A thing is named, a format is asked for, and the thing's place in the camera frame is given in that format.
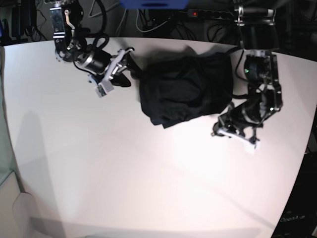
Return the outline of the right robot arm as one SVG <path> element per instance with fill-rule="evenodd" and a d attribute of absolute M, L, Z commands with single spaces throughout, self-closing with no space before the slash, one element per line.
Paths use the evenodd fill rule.
<path fill-rule="evenodd" d="M 133 47 L 119 49 L 115 55 L 104 51 L 110 38 L 105 32 L 106 9 L 100 0 L 97 4 L 103 20 L 100 30 L 95 34 L 82 27 L 84 10 L 79 1 L 52 0 L 50 3 L 53 4 L 50 13 L 56 59 L 71 63 L 77 70 L 87 73 L 88 82 L 100 98 L 114 90 L 115 86 L 131 86 L 124 71 L 129 71 L 136 79 L 143 76 L 143 71 L 130 55 L 134 51 Z"/>

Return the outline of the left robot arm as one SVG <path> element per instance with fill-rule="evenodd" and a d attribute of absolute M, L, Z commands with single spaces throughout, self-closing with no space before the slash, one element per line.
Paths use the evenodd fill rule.
<path fill-rule="evenodd" d="M 264 122 L 279 112 L 283 106 L 282 88 L 279 83 L 277 56 L 279 47 L 275 27 L 276 6 L 258 0 L 234 0 L 233 15 L 240 33 L 244 61 L 246 95 L 238 106 L 230 103 L 227 112 L 218 117 L 212 136 L 229 137 L 242 142 L 245 150 L 254 153 L 260 145 L 257 130 Z"/>

